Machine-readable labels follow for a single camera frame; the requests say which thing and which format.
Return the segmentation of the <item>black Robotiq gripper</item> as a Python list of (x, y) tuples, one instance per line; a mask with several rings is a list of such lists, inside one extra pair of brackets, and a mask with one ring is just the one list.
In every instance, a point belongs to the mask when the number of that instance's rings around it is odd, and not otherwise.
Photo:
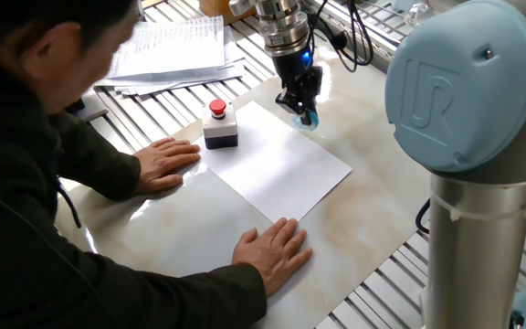
[[(315, 66), (309, 48), (273, 58), (276, 71), (285, 88), (275, 102), (283, 110), (300, 117), (303, 125), (318, 124), (317, 94), (321, 91), (322, 67)], [(307, 109), (295, 94), (307, 94)]]

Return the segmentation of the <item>person left hand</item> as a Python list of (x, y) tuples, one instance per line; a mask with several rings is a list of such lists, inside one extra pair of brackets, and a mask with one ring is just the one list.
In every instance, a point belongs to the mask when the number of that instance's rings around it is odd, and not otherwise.
[(198, 145), (172, 137), (142, 148), (133, 155), (141, 167), (133, 194), (160, 194), (180, 186), (184, 179), (177, 172), (198, 162), (199, 151)]

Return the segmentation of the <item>person right hand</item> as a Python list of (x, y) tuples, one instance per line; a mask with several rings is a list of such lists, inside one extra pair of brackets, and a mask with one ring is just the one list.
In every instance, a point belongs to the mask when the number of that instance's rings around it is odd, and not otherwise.
[(252, 265), (263, 281), (266, 296), (271, 297), (310, 259), (312, 248), (300, 249), (306, 237), (306, 230), (298, 230), (295, 218), (280, 218), (261, 235), (252, 228), (235, 246), (231, 264)]

